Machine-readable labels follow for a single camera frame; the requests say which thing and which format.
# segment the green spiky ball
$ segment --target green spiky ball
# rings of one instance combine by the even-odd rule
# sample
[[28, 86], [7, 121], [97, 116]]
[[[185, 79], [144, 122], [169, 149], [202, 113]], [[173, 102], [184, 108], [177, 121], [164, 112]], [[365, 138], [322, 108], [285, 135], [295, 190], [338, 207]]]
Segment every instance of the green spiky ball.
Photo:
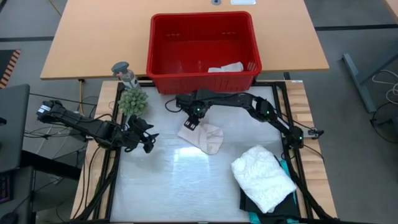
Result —
[[133, 88], [125, 91], [118, 101], [120, 109], [126, 116], [141, 115], [147, 108], [148, 94], [141, 89]]

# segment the red plastic bin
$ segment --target red plastic bin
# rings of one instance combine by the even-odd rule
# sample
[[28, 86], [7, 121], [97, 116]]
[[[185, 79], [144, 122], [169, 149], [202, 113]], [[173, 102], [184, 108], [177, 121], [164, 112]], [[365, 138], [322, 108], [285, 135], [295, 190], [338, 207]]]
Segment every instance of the red plastic bin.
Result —
[[[208, 73], [242, 62], [242, 72]], [[156, 14], [150, 25], [147, 75], [159, 93], [197, 89], [243, 91], [261, 72], [252, 19], [247, 12]]]

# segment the beige cloth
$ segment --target beige cloth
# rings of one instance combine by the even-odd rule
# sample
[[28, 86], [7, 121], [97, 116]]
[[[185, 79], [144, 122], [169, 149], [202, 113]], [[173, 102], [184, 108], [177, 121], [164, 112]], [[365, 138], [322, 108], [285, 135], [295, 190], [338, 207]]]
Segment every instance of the beige cloth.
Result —
[[183, 125], [177, 135], [209, 155], [216, 154], [224, 140], [223, 130], [211, 124], [199, 124], [193, 131]]

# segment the crumpled white cloth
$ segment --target crumpled white cloth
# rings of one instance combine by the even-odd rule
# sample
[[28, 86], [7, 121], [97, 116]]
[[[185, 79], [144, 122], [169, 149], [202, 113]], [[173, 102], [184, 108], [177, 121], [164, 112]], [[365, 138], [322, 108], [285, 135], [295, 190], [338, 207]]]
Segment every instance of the crumpled white cloth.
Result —
[[183, 125], [177, 135], [209, 155], [216, 154], [224, 140], [221, 128], [202, 123], [193, 131]]
[[239, 186], [263, 213], [273, 212], [296, 189], [273, 153], [260, 145], [232, 162], [231, 168]]
[[209, 68], [207, 72], [242, 72], [242, 62], [236, 62], [229, 65], [222, 66], [221, 68]]

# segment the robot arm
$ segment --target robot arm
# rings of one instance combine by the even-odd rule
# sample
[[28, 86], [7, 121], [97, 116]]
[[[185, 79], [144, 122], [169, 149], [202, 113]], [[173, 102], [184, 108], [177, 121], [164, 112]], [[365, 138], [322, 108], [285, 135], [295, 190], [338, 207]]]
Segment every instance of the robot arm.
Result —
[[120, 125], [113, 121], [91, 119], [65, 109], [58, 100], [44, 101], [36, 112], [37, 119], [43, 123], [62, 123], [94, 138], [102, 148], [113, 150], [116, 147], [127, 147], [126, 152], [135, 149], [138, 143], [144, 144], [146, 153], [150, 153], [153, 143], [159, 134], [144, 136], [146, 130], [153, 127], [145, 120], [131, 116], [127, 122], [129, 128], [123, 131]]
[[194, 130], [199, 124], [199, 119], [205, 117], [211, 106], [234, 106], [247, 110], [250, 116], [260, 122], [270, 123], [285, 135], [291, 147], [303, 148], [303, 131], [299, 127], [286, 125], [277, 116], [274, 107], [259, 96], [249, 93], [226, 94], [196, 90], [190, 95], [177, 95], [176, 105], [189, 115], [184, 124], [188, 129]]

